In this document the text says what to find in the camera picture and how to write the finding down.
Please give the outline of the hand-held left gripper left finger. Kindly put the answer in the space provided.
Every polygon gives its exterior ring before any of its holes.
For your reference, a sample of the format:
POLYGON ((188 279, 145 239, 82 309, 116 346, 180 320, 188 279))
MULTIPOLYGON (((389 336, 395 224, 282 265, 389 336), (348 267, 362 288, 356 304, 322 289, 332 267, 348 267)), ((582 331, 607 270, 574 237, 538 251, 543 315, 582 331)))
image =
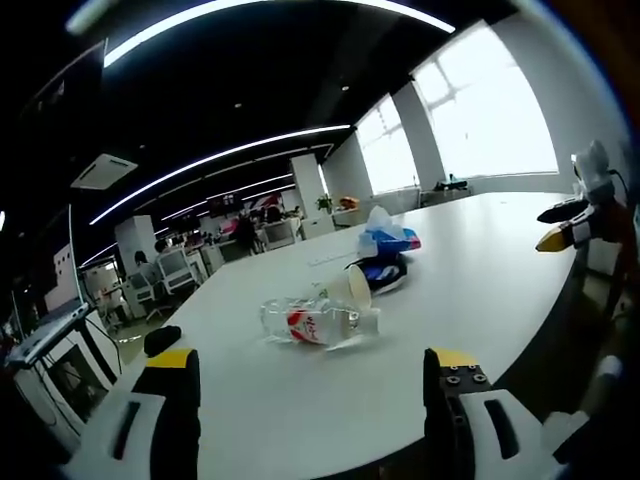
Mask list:
POLYGON ((110 392, 85 425, 66 479, 196 479, 201 425, 195 349, 150 358, 129 390, 110 392))

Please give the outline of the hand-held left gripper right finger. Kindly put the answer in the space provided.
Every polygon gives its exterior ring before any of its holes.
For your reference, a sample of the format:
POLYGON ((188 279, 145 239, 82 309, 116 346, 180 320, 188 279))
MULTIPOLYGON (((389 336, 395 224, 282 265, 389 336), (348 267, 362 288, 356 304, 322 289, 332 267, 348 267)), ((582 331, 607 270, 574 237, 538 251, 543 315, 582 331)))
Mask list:
POLYGON ((538 419, 461 352, 425 350, 423 404, 431 479, 547 479, 556 468, 538 419))

